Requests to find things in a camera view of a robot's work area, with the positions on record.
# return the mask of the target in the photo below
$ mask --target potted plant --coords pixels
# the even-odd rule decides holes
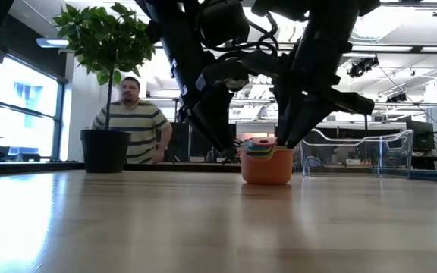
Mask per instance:
[[[121,83],[121,71],[133,71],[151,60],[154,47],[144,30],[146,24],[136,19],[136,12],[115,3],[113,16],[105,8],[76,8],[66,5],[61,15],[54,17],[59,27],[58,37],[66,37],[67,49],[74,51],[87,74],[95,73],[100,85],[108,84],[104,130],[82,130],[83,157],[88,172],[121,172],[126,159],[129,133],[109,130],[109,109],[112,85]]]

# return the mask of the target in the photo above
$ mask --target orange cup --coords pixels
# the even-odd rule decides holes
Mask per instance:
[[[287,184],[293,174],[293,152],[276,138],[253,138],[241,150],[242,178],[249,184]]]

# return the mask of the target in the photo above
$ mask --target man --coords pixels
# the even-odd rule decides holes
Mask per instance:
[[[129,163],[159,163],[165,157],[165,150],[171,139],[171,124],[153,104],[140,99],[140,83],[133,77],[121,82],[121,101],[111,103],[110,130],[131,134],[127,148]],[[94,130],[105,127],[105,108],[97,114],[92,123]],[[161,131],[161,140],[156,148],[156,130]]]

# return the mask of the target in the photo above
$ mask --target tree trunk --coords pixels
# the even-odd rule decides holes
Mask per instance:
[[[111,120],[111,95],[112,95],[112,80],[114,80],[114,70],[109,74],[109,85],[107,89],[107,104],[105,105],[105,130],[109,130],[109,121]]]

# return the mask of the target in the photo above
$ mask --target transparent container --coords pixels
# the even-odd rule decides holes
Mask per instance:
[[[294,150],[294,170],[305,177],[406,177],[410,176],[413,131],[331,139],[313,129]]]

